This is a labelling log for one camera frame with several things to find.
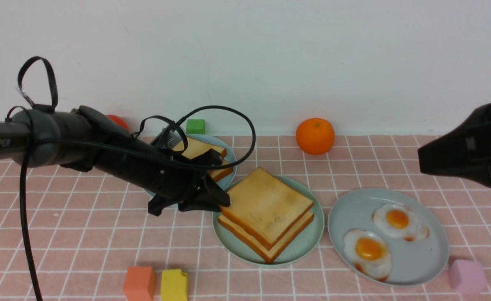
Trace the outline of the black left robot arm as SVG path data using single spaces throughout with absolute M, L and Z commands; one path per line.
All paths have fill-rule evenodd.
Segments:
M 207 171 L 221 163 L 214 150 L 188 159 L 132 136 L 85 105 L 71 112 L 19 111 L 0 122 L 0 160 L 22 164 L 25 156 L 29 168 L 98 169 L 150 191 L 148 213 L 156 217 L 174 204 L 182 212 L 230 206 L 230 196 Z

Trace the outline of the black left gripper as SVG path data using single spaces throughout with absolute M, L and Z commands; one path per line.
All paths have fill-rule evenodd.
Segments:
M 173 150 L 164 145 L 168 132 L 161 134 L 154 144 L 148 144 L 116 125 L 106 116 L 82 105 L 79 114 L 93 127 L 92 143 L 81 162 L 81 170 L 93 168 L 103 171 L 154 193 L 147 212 L 159 217 L 167 207 L 179 212 L 203 210 L 221 212 L 230 206 L 230 196 L 211 177 L 209 169 L 219 167 L 223 156 L 212 147 L 194 151 L 184 142 Z

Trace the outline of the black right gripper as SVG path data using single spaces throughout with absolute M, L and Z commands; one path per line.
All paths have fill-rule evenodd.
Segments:
M 491 103 L 418 149 L 421 173 L 468 179 L 491 188 Z

